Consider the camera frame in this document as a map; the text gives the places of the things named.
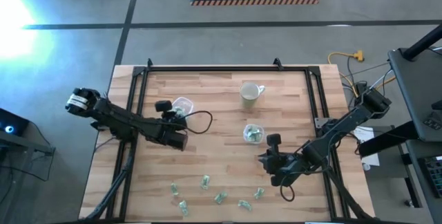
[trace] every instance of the clear plastic cup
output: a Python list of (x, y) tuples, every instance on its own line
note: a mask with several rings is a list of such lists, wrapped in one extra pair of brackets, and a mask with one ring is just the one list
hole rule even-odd
[(264, 129), (257, 124), (248, 124), (242, 132), (244, 141), (249, 144), (260, 144), (264, 140)]
[(172, 103), (172, 111), (176, 111), (181, 117), (192, 113), (193, 103), (185, 97), (179, 97)]

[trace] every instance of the white mug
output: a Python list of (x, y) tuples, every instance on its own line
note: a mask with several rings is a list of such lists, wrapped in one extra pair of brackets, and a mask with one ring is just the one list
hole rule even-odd
[(245, 82), (240, 89), (242, 106), (244, 108), (251, 108), (258, 97), (264, 92), (265, 86), (258, 86), (253, 82)]

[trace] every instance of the black stand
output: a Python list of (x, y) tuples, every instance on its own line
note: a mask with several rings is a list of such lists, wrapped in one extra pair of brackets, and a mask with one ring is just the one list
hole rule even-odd
[(383, 133), (359, 146), (361, 158), (376, 154), (384, 149), (402, 144), (407, 140), (416, 140), (419, 136), (414, 127), (413, 121), (402, 124), (391, 131)]
[(413, 46), (408, 48), (406, 51), (402, 53), (404, 59), (408, 61), (414, 62), (416, 61), (416, 56), (422, 53), (422, 51), (429, 48), (435, 42), (442, 38), (442, 24), (437, 26), (430, 33), (426, 34), (422, 39), (417, 41)]
[(439, 100), (438, 102), (432, 104), (431, 108), (433, 110), (442, 110), (442, 100)]
[(351, 210), (353, 210), (354, 215), (357, 219), (362, 220), (375, 220), (373, 217), (364, 212), (362, 207), (354, 200), (353, 196), (348, 192), (347, 188), (345, 188), (344, 184), (341, 180), (339, 180), (338, 176), (334, 173), (334, 171), (330, 168), (326, 170), (327, 175), (334, 183), (342, 197), (345, 199), (345, 202), (348, 204)]
[[(23, 160), (18, 166), (18, 168), (22, 171), (28, 171), (32, 161), (32, 155), (34, 152), (42, 152), (45, 156), (53, 156), (54, 148), (49, 147), (48, 145), (37, 144), (36, 142), (32, 142), (27, 138), (14, 136), (11, 134), (7, 134), (4, 131), (0, 131), (0, 143), (6, 144), (9, 147), (18, 148), (23, 152)], [(0, 223), (9, 223), (14, 213), (15, 207), (17, 205), (17, 200), (20, 195), (20, 189), (24, 183), (26, 174), (20, 173), (18, 179), (15, 180), (15, 183), (12, 184), (10, 190), (10, 199), (9, 203), (6, 205), (5, 214), (0, 218)]]

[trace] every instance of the mug handle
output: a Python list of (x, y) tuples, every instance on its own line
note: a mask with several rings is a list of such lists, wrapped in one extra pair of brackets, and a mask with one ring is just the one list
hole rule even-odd
[(260, 95), (261, 95), (265, 91), (265, 86), (259, 86), (259, 88), (260, 88)]

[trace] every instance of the black metal frame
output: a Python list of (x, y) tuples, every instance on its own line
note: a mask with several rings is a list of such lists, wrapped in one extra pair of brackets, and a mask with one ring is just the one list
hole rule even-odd
[(407, 177), (404, 177), (405, 185), (407, 186), (408, 193), (410, 194), (410, 200), (413, 207), (422, 207), (422, 201), (417, 192), (417, 186), (412, 178), (412, 174), (408, 165), (412, 164), (409, 153), (405, 153), (401, 144), (407, 141), (403, 138), (409, 137), (410, 139), (418, 139), (417, 131), (414, 127), (413, 121), (406, 122), (399, 127), (391, 126), (391, 130), (382, 133), (379, 136), (372, 138), (371, 140), (364, 142), (359, 146), (359, 154), (361, 158), (381, 152), (382, 150), (389, 149), (390, 147), (398, 147), (399, 153), (403, 164), (405, 165), (405, 171)]
[[(10, 145), (9, 149), (14, 149), (15, 151), (24, 153), (23, 160), (18, 167), (22, 171), (29, 170), (34, 152), (42, 152), (45, 154), (45, 156), (54, 156), (55, 149), (49, 145), (37, 144), (36, 142), (32, 142), (27, 138), (10, 135), (3, 131), (0, 131), (0, 142)], [(18, 179), (16, 179), (12, 184), (9, 196), (10, 201), (6, 205), (6, 210), (4, 212), (5, 214), (0, 217), (0, 223), (9, 223), (10, 219), (12, 218), (12, 214), (17, 206), (20, 189), (23, 186), (25, 177), (25, 173), (20, 173)]]
[[(325, 92), (323, 88), (323, 82), (320, 75), (320, 69), (318, 66), (283, 66), (278, 58), (276, 58), (273, 62), (273, 65), (269, 66), (152, 66), (152, 61), (149, 59), (147, 66), (136, 66), (133, 68), (133, 74), (132, 74), (132, 80), (131, 80), (131, 87), (129, 89), (129, 95), (128, 95), (128, 102), (126, 105), (126, 109), (129, 111), (132, 109), (133, 106), (133, 98), (135, 95), (135, 87), (137, 85), (137, 80), (140, 75), (142, 75), (142, 85), (140, 89), (140, 97), (138, 100), (137, 105), (137, 114), (142, 114), (142, 107), (143, 107), (143, 101), (144, 101), (144, 95), (146, 93), (147, 88), (147, 78), (148, 73), (150, 72), (198, 72), (198, 71), (208, 71), (208, 72), (215, 72), (215, 71), (224, 71), (224, 72), (232, 72), (232, 71), (275, 71), (275, 72), (283, 72), (283, 71), (298, 71), (303, 72), (305, 74), (305, 79), (307, 83), (307, 91), (309, 94), (309, 101), (310, 101), (310, 107), (311, 107), (311, 116), (312, 121), (314, 123), (314, 119), (318, 118), (318, 110), (316, 108), (316, 100), (314, 96), (314, 89), (313, 84), (311, 80), (311, 76), (314, 76), (316, 78), (316, 82), (318, 85), (318, 92), (319, 92), (319, 98), (320, 98), (320, 105), (323, 109), (323, 115), (325, 118), (329, 117), (329, 112), (327, 108), (327, 101), (325, 99)], [(315, 128), (315, 134), (316, 136), (319, 136), (320, 129), (316, 127)], [(131, 144), (131, 150), (129, 151), (129, 156), (135, 157), (136, 152), (136, 146), (137, 146), (137, 137), (134, 140), (128, 141), (121, 141), (118, 147), (117, 152), (117, 159), (115, 161), (115, 170), (113, 174), (113, 182), (117, 179), (120, 171), (122, 170), (122, 163), (124, 159), (124, 150), (126, 148), (126, 145), (130, 143)], [(336, 149), (333, 149), (331, 152), (331, 159), (333, 162), (334, 170), (336, 171), (336, 174), (339, 177), (339, 180), (343, 180), (342, 174), (340, 171), (339, 166), (339, 159), (338, 154), (336, 153)], [(126, 210), (127, 210), (127, 203), (128, 203), (128, 195), (130, 192), (131, 187), (131, 176), (132, 176), (132, 168), (133, 168), (133, 161), (129, 166), (129, 172), (127, 173), (125, 179), (126, 182), (124, 184), (124, 189), (122, 193), (122, 203), (120, 205), (119, 209), (119, 216), (114, 217), (114, 209), (115, 209), (115, 195), (112, 196), (112, 199), (110, 200), (108, 206), (107, 206), (107, 212), (105, 215), (105, 219), (100, 220), (94, 220), (96, 223), (116, 223), (116, 222), (124, 222), (126, 218)], [(327, 174), (323, 174), (324, 177), (324, 184), (325, 184), (325, 193), (327, 196), (327, 204), (329, 208), (330, 213), (330, 219), (333, 220), (337, 218), (336, 214), (336, 206), (334, 204), (334, 196), (332, 192), (332, 185), (330, 183), (330, 178)], [(343, 218), (349, 218), (349, 210), (348, 206), (343, 201), (343, 198), (339, 192), (341, 207), (343, 209)], [(87, 223), (89, 220), (79, 220), (78, 223)]]

